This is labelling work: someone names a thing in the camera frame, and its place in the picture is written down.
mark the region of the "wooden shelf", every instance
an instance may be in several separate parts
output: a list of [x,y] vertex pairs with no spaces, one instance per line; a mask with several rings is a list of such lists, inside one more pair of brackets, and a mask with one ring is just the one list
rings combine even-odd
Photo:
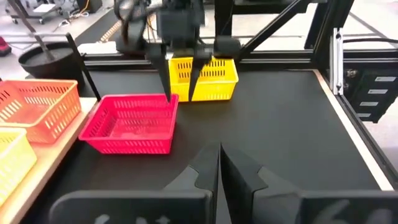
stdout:
[[96,104],[96,98],[80,98],[81,113],[72,121],[56,143],[52,145],[31,144],[37,162],[11,196],[0,207],[0,223],[19,223],[47,181],[58,167],[65,154],[77,139],[88,114]]

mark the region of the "yellow basket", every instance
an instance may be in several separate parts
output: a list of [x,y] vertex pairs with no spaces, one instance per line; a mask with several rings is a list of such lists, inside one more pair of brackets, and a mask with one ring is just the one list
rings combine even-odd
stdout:
[[0,128],[0,207],[37,158],[21,128]]
[[[188,101],[191,68],[191,57],[169,60],[170,85],[179,102]],[[238,80],[233,59],[213,58],[200,72],[192,101],[230,100]]]

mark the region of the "plastic basket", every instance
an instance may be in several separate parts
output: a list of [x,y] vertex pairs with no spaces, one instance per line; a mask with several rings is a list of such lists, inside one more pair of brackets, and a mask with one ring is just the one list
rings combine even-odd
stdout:
[[[191,68],[191,57],[169,60],[171,90],[180,102],[188,101]],[[230,100],[238,80],[234,60],[213,58],[200,73],[192,101]]]
[[30,142],[54,143],[80,111],[75,80],[0,83],[0,126],[26,128]]
[[0,206],[35,164],[35,152],[21,128],[0,128]]
[[168,154],[177,106],[177,95],[104,96],[79,139],[103,154]]

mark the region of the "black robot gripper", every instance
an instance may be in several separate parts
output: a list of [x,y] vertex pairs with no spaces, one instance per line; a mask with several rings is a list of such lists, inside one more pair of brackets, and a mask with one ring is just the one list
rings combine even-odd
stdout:
[[214,143],[162,190],[72,192],[53,204],[50,223],[393,224],[397,204],[396,192],[302,190],[242,150]]

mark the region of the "red basket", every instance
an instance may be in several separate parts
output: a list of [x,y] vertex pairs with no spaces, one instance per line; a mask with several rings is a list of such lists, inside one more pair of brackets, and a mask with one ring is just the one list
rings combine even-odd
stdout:
[[79,139],[103,154],[168,154],[178,95],[108,95],[100,101]]
[[26,128],[29,142],[54,143],[80,111],[75,80],[0,83],[0,127]]

